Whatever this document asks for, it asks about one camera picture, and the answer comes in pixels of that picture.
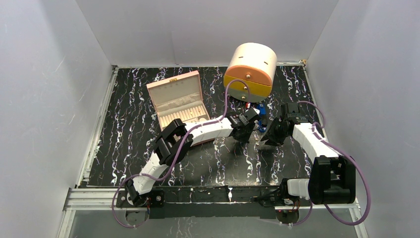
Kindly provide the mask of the pink jewelry box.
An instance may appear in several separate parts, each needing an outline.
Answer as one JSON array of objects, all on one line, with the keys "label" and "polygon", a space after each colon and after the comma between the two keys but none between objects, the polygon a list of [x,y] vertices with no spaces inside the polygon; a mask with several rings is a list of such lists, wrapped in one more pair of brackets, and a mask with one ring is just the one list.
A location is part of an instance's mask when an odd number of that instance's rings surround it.
[{"label": "pink jewelry box", "polygon": [[181,119],[183,123],[210,120],[197,70],[149,83],[147,89],[161,131],[174,119]]}]

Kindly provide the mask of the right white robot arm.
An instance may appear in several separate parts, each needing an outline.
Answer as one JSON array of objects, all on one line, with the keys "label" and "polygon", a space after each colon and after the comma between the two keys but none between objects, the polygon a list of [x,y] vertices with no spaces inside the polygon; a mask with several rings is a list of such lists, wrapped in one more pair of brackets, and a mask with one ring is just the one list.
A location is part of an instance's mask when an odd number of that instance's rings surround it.
[{"label": "right white robot arm", "polygon": [[261,141],[280,146],[286,138],[297,141],[312,161],[309,178],[286,178],[280,184],[279,200],[292,205],[298,198],[313,204],[350,204],[356,198],[356,168],[343,155],[315,136],[315,127],[297,103],[281,105],[281,114],[268,126]]}]

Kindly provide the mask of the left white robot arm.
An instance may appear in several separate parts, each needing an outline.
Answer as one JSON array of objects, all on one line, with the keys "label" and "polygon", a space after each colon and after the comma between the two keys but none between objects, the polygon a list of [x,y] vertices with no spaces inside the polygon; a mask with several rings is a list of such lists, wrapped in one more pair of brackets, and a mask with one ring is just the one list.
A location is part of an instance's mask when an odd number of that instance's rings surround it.
[{"label": "left white robot arm", "polygon": [[258,121],[260,111],[250,108],[243,113],[232,112],[215,119],[184,123],[174,119],[156,138],[153,152],[140,173],[125,182],[129,204],[143,206],[160,175],[183,160],[191,146],[209,140],[232,137],[247,143]]}]

